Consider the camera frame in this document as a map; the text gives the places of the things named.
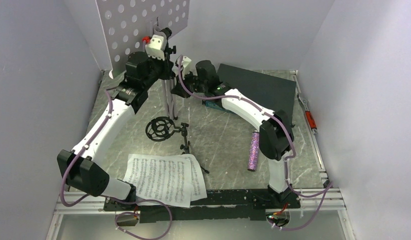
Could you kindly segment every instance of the white enclosure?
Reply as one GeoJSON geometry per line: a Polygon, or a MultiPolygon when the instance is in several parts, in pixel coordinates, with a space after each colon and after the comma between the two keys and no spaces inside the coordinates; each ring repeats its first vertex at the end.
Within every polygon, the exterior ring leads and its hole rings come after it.
{"type": "MultiPolygon", "coordinates": [[[[127,55],[103,29],[111,1],[0,1],[0,240],[47,235],[57,154],[86,132],[100,70],[127,55]]],[[[189,9],[170,45],[193,62],[299,70],[356,238],[411,239],[411,0],[152,1],[189,9]]]]}
{"type": "Polygon", "coordinates": [[[411,239],[411,0],[335,1],[299,74],[357,239],[411,239]]]}

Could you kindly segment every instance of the sheet music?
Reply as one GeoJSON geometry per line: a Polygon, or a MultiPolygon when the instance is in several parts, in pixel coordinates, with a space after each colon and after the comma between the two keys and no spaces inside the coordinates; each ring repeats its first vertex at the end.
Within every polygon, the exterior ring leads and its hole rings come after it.
{"type": "Polygon", "coordinates": [[[190,160],[192,167],[192,192],[191,201],[207,198],[206,183],[204,182],[203,171],[200,164],[192,154],[179,155],[179,157],[190,160]]]}
{"type": "Polygon", "coordinates": [[[183,157],[130,154],[123,181],[135,185],[136,196],[141,199],[189,208],[193,192],[191,169],[191,161],[183,157]]]}

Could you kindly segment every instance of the purple glitter tube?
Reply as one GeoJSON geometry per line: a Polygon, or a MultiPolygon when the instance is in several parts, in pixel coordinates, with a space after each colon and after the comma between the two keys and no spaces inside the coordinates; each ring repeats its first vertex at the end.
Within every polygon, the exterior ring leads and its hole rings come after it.
{"type": "Polygon", "coordinates": [[[259,132],[252,133],[251,147],[249,149],[248,171],[255,172],[257,168],[257,160],[259,159],[259,132]]]}

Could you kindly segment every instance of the gray marble surface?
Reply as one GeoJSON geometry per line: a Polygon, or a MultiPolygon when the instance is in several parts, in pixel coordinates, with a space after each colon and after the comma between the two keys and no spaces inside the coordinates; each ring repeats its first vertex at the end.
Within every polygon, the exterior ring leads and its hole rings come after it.
{"type": "MultiPolygon", "coordinates": [[[[258,70],[272,76],[290,79],[289,71],[258,70]]],[[[100,86],[88,130],[101,116],[107,105],[104,89],[117,86],[123,75],[110,79],[105,77],[100,86]]],[[[129,154],[147,154],[158,156],[179,155],[183,138],[173,135],[162,142],[153,142],[147,138],[147,123],[166,112],[162,107],[162,89],[160,81],[149,90],[149,97],[136,116],[130,119],[111,144],[104,159],[105,170],[111,177],[122,179],[126,172],[129,154]]],[[[191,153],[200,165],[210,171],[203,174],[207,189],[249,189],[266,188],[269,183],[268,163],[260,156],[257,171],[247,170],[250,141],[254,128],[239,116],[212,109],[202,105],[196,98],[177,97],[179,109],[177,125],[189,123],[191,153]]],[[[319,168],[308,133],[304,112],[295,101],[293,133],[297,157],[290,161],[290,178],[295,188],[322,188],[319,168]]]]}

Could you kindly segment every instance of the white pegboard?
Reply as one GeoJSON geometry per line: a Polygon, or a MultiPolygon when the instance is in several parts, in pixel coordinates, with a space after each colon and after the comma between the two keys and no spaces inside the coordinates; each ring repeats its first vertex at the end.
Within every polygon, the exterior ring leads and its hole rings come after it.
{"type": "Polygon", "coordinates": [[[128,55],[142,51],[152,24],[170,28],[172,36],[188,25],[189,0],[97,0],[113,76],[125,70],[128,55]]]}

